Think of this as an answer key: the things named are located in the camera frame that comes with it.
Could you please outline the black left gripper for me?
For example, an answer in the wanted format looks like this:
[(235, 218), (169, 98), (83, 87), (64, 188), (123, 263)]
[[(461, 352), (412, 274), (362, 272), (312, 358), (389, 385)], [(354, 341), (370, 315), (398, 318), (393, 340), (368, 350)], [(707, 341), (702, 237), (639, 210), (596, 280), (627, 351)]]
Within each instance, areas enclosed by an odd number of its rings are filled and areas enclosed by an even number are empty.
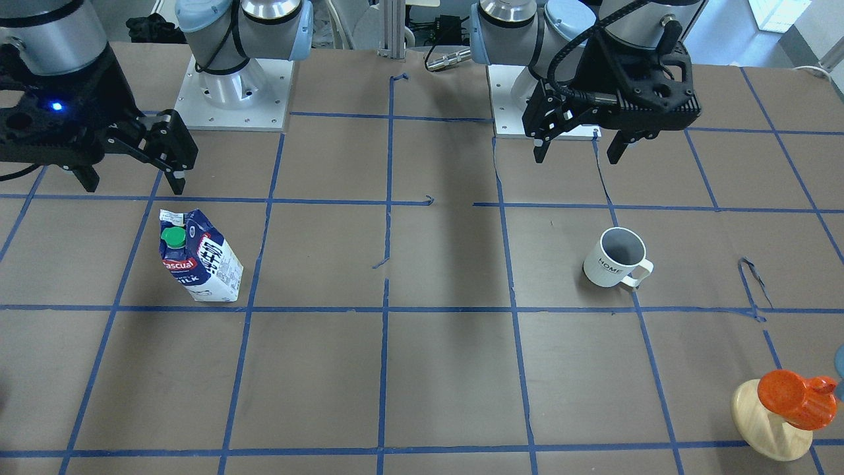
[[(522, 116), (525, 136), (533, 139), (533, 157), (537, 164), (545, 162), (553, 139), (562, 133), (588, 124), (610, 129), (609, 115), (620, 111), (623, 91), (595, 92), (594, 96), (593, 100), (572, 98), (558, 93), (548, 81), (537, 81)], [(639, 132), (617, 131), (608, 147), (609, 163), (618, 164), (624, 151), (637, 141)]]

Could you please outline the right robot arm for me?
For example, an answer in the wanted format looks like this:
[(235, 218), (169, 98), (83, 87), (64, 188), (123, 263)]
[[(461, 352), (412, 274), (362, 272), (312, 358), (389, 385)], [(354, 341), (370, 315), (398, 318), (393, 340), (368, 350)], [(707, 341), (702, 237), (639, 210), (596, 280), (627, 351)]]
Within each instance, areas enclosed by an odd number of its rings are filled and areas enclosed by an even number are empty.
[[(266, 96), (259, 59), (300, 61), (313, 39), (309, 1), (178, 1), (202, 93), (217, 108)], [(88, 1), (2, 2), (2, 162), (23, 168), (3, 181), (57, 166), (87, 192), (106, 154), (127, 154), (165, 175), (181, 195), (196, 145), (180, 113), (153, 116), (137, 105), (96, 10)]]

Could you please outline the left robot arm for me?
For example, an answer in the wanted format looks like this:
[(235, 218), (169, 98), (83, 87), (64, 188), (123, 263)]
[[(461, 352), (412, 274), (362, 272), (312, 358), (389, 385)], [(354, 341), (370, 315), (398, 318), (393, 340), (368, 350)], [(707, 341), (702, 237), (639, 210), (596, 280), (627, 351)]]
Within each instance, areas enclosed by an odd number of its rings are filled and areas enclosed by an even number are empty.
[(519, 66), (536, 81), (522, 114), (542, 163), (551, 141), (581, 125), (614, 130), (608, 159), (702, 114), (682, 39), (700, 1), (479, 1), (474, 62)]

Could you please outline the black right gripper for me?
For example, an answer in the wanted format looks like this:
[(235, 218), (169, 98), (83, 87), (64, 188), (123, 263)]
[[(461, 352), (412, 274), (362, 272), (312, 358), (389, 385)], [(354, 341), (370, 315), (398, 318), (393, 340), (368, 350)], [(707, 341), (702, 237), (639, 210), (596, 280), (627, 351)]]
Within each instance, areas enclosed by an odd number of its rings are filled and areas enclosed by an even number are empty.
[[(186, 172), (194, 168), (196, 145), (178, 111), (166, 109), (154, 116), (114, 121), (94, 135), (93, 163), (105, 154), (128, 154), (166, 172), (173, 195), (183, 195)], [(100, 176), (93, 166), (73, 166), (73, 175), (88, 193), (95, 193)]]

